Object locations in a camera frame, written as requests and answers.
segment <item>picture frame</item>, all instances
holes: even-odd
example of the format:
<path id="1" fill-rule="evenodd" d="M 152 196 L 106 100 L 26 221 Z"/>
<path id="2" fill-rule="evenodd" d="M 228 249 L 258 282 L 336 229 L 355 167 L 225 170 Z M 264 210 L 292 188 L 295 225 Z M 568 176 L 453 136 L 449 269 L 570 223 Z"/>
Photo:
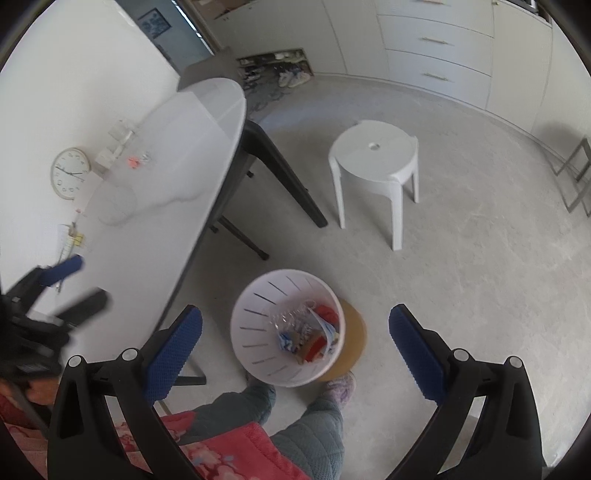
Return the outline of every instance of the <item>picture frame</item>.
<path id="1" fill-rule="evenodd" d="M 138 24 L 143 32 L 152 40 L 155 40 L 172 28 L 157 8 L 153 8 L 139 17 Z"/>

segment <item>clock face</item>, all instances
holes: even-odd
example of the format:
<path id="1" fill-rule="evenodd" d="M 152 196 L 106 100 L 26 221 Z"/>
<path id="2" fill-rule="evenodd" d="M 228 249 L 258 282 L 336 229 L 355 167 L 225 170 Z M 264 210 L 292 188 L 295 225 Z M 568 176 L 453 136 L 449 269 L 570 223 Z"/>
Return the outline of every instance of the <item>clock face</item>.
<path id="1" fill-rule="evenodd" d="M 51 165 L 51 186 L 61 198 L 73 200 L 89 171 L 86 155 L 77 148 L 68 148 Z"/>

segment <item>person's leg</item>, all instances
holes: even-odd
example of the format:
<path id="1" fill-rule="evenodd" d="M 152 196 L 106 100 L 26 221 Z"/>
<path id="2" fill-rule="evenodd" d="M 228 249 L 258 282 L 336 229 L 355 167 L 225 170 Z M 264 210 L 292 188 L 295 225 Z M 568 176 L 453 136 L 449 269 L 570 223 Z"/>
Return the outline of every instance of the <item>person's leg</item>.
<path id="1" fill-rule="evenodd" d="M 343 416 L 340 409 L 351 398 L 355 377 L 348 373 L 326 385 L 302 417 L 271 441 L 282 455 L 313 480 L 337 480 L 345 459 Z"/>
<path id="2" fill-rule="evenodd" d="M 201 442 L 255 421 L 263 425 L 275 404 L 275 387 L 254 377 L 240 393 L 228 392 L 195 408 L 195 420 L 179 444 Z"/>

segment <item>drawer handle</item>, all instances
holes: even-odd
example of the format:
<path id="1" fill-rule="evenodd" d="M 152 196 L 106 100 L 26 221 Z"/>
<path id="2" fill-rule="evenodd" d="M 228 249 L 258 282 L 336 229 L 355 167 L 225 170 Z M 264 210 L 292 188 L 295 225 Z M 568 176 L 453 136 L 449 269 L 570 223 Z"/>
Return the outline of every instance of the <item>drawer handle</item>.
<path id="1" fill-rule="evenodd" d="M 445 82 L 450 82 L 451 80 L 445 77 L 442 77 L 440 75 L 435 75 L 434 73 L 423 73 L 423 75 L 425 75 L 425 77 L 431 77 L 437 80 L 444 80 Z"/>
<path id="2" fill-rule="evenodd" d="M 421 40 L 432 41 L 433 43 L 440 43 L 441 45 L 450 45 L 449 42 L 446 42 L 445 40 L 438 40 L 436 38 L 421 37 Z"/>

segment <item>gray pants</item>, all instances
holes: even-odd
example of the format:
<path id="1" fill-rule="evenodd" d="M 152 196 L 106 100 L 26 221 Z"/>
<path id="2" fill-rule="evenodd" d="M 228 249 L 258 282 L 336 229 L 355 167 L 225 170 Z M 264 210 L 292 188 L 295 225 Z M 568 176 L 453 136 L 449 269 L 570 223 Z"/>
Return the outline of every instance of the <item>gray pants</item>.
<path id="1" fill-rule="evenodd" d="M 220 395 L 194 411 L 195 421 L 180 444 L 200 442 L 255 421 L 263 425 L 275 404 L 275 388 L 251 382 L 243 392 Z M 282 455 L 313 480 L 337 480 L 343 467 L 343 417 L 332 401 L 318 398 L 302 417 L 271 441 Z"/>

